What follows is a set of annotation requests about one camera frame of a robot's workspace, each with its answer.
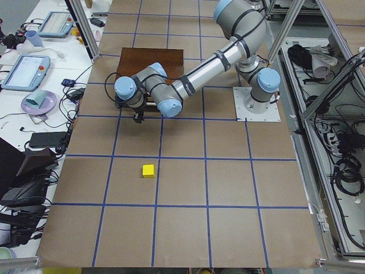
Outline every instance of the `black monitor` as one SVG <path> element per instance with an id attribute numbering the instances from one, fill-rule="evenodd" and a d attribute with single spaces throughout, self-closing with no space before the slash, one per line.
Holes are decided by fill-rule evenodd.
<path id="1" fill-rule="evenodd" d="M 0 199 L 11 187 L 24 159 L 24 153 L 0 138 Z"/>

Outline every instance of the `yellow object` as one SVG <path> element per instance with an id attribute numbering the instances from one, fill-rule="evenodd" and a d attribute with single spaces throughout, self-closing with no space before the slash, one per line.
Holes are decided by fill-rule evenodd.
<path id="1" fill-rule="evenodd" d="M 155 165 L 144 164 L 142 169 L 143 178 L 154 178 L 155 177 Z"/>
<path id="2" fill-rule="evenodd" d="M 84 40 L 82 40 L 81 37 L 76 37 L 76 40 L 78 40 L 81 44 L 85 45 Z"/>
<path id="3" fill-rule="evenodd" d="M 44 268 L 43 274 L 81 274 L 82 268 Z"/>
<path id="4" fill-rule="evenodd" d="M 76 27 L 73 30 L 71 30 L 71 34 L 74 36 L 80 36 L 80 31 L 79 29 Z"/>

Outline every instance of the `screen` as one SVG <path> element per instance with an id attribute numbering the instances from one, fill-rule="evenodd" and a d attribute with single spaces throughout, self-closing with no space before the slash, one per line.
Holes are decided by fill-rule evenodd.
<path id="1" fill-rule="evenodd" d="M 6 85 L 13 87 L 30 86 L 39 66 L 42 64 L 42 61 L 43 57 L 22 57 Z"/>
<path id="2" fill-rule="evenodd" d="M 59 33 L 70 16 L 68 13 L 52 13 L 42 29 L 43 33 Z"/>

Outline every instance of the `black power adapter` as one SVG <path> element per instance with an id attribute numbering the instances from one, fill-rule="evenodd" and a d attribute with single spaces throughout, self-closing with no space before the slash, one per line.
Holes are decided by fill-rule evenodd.
<path id="1" fill-rule="evenodd" d="M 82 96 L 84 95 L 84 92 L 85 92 L 85 88 L 81 87 L 69 94 L 66 94 L 66 98 L 70 101 L 77 101 L 82 98 Z"/>
<path id="2" fill-rule="evenodd" d="M 94 26 L 97 26 L 97 27 L 105 26 L 105 23 L 97 18 L 91 18 L 90 23 L 92 23 Z"/>

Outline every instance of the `blue cup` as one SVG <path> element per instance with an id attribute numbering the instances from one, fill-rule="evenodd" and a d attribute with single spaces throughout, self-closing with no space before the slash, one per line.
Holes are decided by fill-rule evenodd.
<path id="1" fill-rule="evenodd" d="M 29 30 L 25 33 L 25 37 L 31 42 L 35 47 L 43 47 L 42 40 L 40 39 L 38 33 L 35 30 Z"/>

